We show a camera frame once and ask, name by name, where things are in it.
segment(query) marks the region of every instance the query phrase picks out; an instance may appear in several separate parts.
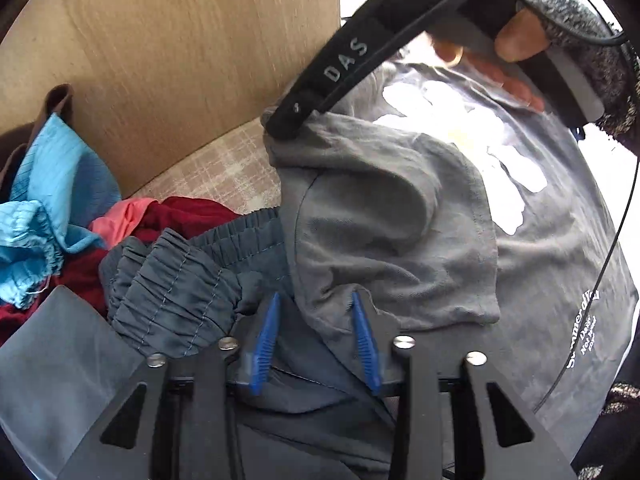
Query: plywood panel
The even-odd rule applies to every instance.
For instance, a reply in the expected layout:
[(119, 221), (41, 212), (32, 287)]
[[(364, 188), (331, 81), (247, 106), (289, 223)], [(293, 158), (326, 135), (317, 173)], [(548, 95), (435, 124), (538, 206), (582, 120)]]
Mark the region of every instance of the plywood panel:
[(129, 194), (258, 116), (338, 23), (338, 0), (30, 0), (0, 44), (0, 131), (70, 82)]

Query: pink clothing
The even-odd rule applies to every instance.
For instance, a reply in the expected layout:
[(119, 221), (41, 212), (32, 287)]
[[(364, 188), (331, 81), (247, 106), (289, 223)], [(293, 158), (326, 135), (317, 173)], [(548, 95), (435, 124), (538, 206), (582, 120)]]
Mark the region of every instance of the pink clothing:
[(138, 227), (153, 198), (127, 198), (117, 202), (105, 216), (89, 224), (89, 230), (102, 237), (107, 249), (119, 244)]

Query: red clothing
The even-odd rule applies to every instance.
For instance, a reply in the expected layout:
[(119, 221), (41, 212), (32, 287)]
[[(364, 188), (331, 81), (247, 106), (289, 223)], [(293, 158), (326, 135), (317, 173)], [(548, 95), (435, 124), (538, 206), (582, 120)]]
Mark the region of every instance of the red clothing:
[(170, 196), (161, 204), (150, 204), (132, 234), (145, 244), (150, 244), (169, 227), (188, 240), (213, 227), (231, 222), (238, 216), (213, 200)]
[[(188, 239), (238, 216), (213, 200), (171, 196), (162, 203), (151, 203), (132, 234), (150, 244), (169, 227)], [(18, 310), (10, 304), (0, 306), (0, 346), (29, 319), (57, 285), (67, 286), (106, 317), (107, 307), (98, 276), (98, 265), (106, 253), (104, 249), (88, 249), (80, 254), (67, 254), (60, 276), (51, 277), (47, 290), (27, 310)]]

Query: pile of clothes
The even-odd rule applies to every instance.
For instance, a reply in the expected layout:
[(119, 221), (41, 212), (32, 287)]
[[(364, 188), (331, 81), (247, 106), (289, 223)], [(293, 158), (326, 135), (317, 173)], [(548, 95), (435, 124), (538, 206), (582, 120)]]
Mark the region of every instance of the pile of clothes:
[[(197, 354), (276, 293), (268, 378), (259, 396), (237, 393), (248, 479), (388, 475), (395, 413), (357, 359), (355, 291), (402, 332), (453, 341), (482, 326), (532, 409), (580, 338), (538, 412), (568, 460), (634, 355), (638, 292), (620, 248), (572, 335), (615, 233), (574, 137), (473, 64), (387, 62), (296, 139), (265, 136), (282, 204), (244, 216), (120, 200), (69, 114), (70, 88), (54, 89), (2, 174), (2, 206), (20, 214), (0, 240), (0, 425), (39, 479), (58, 476), (145, 356)], [(62, 184), (41, 189), (66, 145)]]

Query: white print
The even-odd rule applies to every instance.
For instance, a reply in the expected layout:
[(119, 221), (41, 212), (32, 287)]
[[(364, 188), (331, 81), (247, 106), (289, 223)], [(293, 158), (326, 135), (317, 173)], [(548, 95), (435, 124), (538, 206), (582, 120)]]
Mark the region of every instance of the white print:
[(356, 50), (358, 56), (364, 56), (367, 53), (367, 44), (358, 41), (358, 38), (353, 38), (349, 44), (351, 50)]
[(382, 96), (405, 117), (386, 115), (375, 123), (455, 144), (480, 171), (494, 223), (515, 234), (524, 222), (525, 203), (513, 181), (532, 193), (542, 191), (547, 181), (533, 160), (505, 144), (502, 120), (477, 105), (467, 111), (462, 96), (441, 81), (426, 81), (421, 88), (394, 83), (383, 89)]
[(569, 359), (569, 364), (566, 366), (566, 369), (573, 368), (575, 366), (575, 352), (571, 354), (571, 359)]
[[(367, 44), (358, 41), (358, 38), (353, 38), (349, 43), (349, 47), (354, 52), (357, 52), (358, 56), (364, 56), (367, 53)], [(356, 60), (353, 59), (353, 57), (345, 56), (344, 54), (338, 54), (338, 61), (345, 70), (349, 69), (349, 65), (353, 65), (356, 63)], [(332, 65), (329, 65), (327, 68), (325, 68), (323, 73), (334, 83), (337, 83), (340, 79), (340, 76), (342, 75), (340, 70)]]
[(353, 59), (353, 57), (344, 56), (343, 54), (338, 54), (338, 60), (345, 70), (349, 69), (349, 65), (353, 65), (356, 63), (356, 60)]
[(338, 79), (340, 79), (340, 71), (335, 66), (328, 66), (325, 68), (324, 75), (334, 83), (337, 83)]
[[(587, 290), (582, 294), (582, 301), (580, 302), (580, 307), (578, 309), (578, 314), (574, 319), (574, 327), (571, 332), (571, 346), (572, 354), (569, 359), (569, 364), (567, 368), (574, 368), (576, 362), (576, 352), (573, 351), (576, 340), (580, 339), (579, 355), (586, 355), (587, 352), (591, 352), (593, 350), (593, 345), (595, 344), (596, 334), (595, 334), (595, 326), (598, 321), (595, 316), (587, 314), (587, 319), (584, 322), (584, 327), (580, 330), (580, 324), (584, 319), (585, 311), (587, 310), (587, 306), (589, 304), (589, 299), (591, 297), (591, 291)], [(593, 301), (600, 299), (600, 292), (596, 290), (593, 293)]]

